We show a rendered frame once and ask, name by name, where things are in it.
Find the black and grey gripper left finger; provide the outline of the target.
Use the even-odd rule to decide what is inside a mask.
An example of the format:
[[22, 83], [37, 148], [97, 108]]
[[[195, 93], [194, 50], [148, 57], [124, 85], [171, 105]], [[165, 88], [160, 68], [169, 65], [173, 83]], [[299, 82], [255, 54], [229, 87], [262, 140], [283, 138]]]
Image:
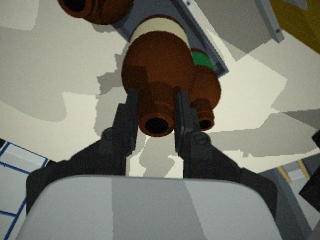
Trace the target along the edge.
[[126, 176], [126, 158], [136, 148], [138, 106], [139, 90], [129, 88], [126, 103], [118, 104], [113, 125], [102, 132], [101, 139], [67, 161], [32, 171], [26, 179], [26, 216], [39, 194], [55, 180], [88, 174]]

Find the yellow crate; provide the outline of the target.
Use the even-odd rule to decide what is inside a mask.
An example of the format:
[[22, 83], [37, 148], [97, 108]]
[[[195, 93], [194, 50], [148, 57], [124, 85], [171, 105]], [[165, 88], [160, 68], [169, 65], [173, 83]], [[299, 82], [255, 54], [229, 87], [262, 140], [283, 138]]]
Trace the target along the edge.
[[280, 28], [320, 51], [320, 0], [269, 0]]

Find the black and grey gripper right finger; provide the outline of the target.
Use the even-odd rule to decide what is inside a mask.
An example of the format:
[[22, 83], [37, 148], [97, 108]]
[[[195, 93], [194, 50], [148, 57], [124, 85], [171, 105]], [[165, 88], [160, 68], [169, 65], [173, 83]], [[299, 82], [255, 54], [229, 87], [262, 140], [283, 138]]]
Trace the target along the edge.
[[175, 152], [183, 159], [183, 178], [226, 180], [251, 187], [266, 202], [276, 221], [278, 190], [273, 181], [238, 164], [211, 144], [200, 130], [196, 107], [190, 107], [187, 91], [177, 93], [174, 127]]

